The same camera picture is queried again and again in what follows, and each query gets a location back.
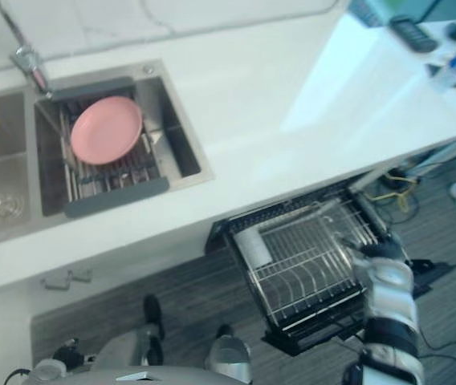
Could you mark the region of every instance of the sink drain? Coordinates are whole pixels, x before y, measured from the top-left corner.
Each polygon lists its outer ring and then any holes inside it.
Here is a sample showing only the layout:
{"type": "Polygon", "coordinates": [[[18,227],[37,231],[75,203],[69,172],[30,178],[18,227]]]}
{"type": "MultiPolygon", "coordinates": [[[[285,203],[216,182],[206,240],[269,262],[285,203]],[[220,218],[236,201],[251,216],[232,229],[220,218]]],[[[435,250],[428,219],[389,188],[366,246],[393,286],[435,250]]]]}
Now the sink drain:
{"type": "Polygon", "coordinates": [[[21,197],[0,194],[0,221],[11,221],[22,215],[24,202],[21,197]]]}

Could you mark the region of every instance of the faucet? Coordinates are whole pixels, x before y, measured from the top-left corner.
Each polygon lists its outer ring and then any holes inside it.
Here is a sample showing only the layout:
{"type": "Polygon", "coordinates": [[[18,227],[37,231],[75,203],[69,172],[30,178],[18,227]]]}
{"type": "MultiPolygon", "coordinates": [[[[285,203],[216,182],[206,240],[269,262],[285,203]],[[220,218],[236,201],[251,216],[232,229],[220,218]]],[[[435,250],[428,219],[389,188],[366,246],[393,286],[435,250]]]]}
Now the faucet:
{"type": "Polygon", "coordinates": [[[3,7],[2,0],[0,0],[0,14],[2,14],[2,17],[19,43],[19,48],[10,55],[10,59],[28,79],[31,79],[37,89],[50,99],[52,90],[44,69],[43,60],[32,45],[28,43],[18,25],[3,7]]]}

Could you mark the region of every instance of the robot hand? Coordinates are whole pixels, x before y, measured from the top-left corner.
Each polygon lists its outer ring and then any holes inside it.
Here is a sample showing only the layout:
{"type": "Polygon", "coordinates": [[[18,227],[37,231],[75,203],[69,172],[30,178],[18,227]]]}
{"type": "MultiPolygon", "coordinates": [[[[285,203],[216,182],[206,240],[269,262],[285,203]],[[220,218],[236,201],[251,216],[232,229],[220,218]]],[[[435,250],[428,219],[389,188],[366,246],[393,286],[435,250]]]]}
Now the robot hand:
{"type": "Polygon", "coordinates": [[[377,244],[358,245],[345,237],[340,237],[340,243],[349,249],[359,251],[367,258],[383,257],[394,261],[409,260],[401,243],[401,239],[394,232],[389,233],[381,243],[377,244]]]}
{"type": "Polygon", "coordinates": [[[390,233],[381,243],[340,243],[352,254],[353,272],[364,294],[364,349],[347,384],[422,384],[417,359],[417,307],[413,300],[413,273],[399,237],[390,233]]]}

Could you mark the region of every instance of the stainless steel sink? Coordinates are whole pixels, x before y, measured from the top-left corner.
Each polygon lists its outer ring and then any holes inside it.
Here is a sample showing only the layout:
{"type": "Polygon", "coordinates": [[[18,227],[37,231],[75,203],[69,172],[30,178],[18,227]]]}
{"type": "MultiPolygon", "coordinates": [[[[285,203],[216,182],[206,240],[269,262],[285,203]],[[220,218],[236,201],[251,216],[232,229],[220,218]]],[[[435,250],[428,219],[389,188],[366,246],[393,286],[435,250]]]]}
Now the stainless steel sink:
{"type": "Polygon", "coordinates": [[[30,219],[23,93],[0,97],[0,230],[30,219]]]}
{"type": "Polygon", "coordinates": [[[213,178],[160,61],[57,79],[51,99],[27,87],[0,97],[0,241],[213,178]],[[90,103],[125,95],[144,135],[125,158],[94,167],[69,146],[90,103]]]}

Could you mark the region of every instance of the metal wire rack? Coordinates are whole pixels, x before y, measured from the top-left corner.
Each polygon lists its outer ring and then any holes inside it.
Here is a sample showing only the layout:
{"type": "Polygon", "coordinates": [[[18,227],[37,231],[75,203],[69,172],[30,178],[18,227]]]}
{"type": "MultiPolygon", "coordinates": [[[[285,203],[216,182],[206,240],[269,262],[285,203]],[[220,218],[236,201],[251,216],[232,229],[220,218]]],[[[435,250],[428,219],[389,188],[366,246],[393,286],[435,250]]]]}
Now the metal wire rack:
{"type": "Polygon", "coordinates": [[[365,245],[377,238],[352,201],[316,201],[256,226],[272,261],[250,267],[248,274],[276,325],[305,310],[311,310],[308,317],[315,316],[340,302],[341,294],[360,292],[352,276],[353,252],[337,237],[365,245]]]}
{"type": "MultiPolygon", "coordinates": [[[[131,89],[117,91],[115,95],[135,99],[131,89]]],[[[109,95],[95,95],[59,104],[60,146],[69,201],[128,187],[158,178],[160,175],[151,141],[145,133],[142,133],[139,141],[126,156],[110,164],[86,164],[75,156],[71,149],[71,130],[75,121],[89,106],[106,96],[109,95]]]]}

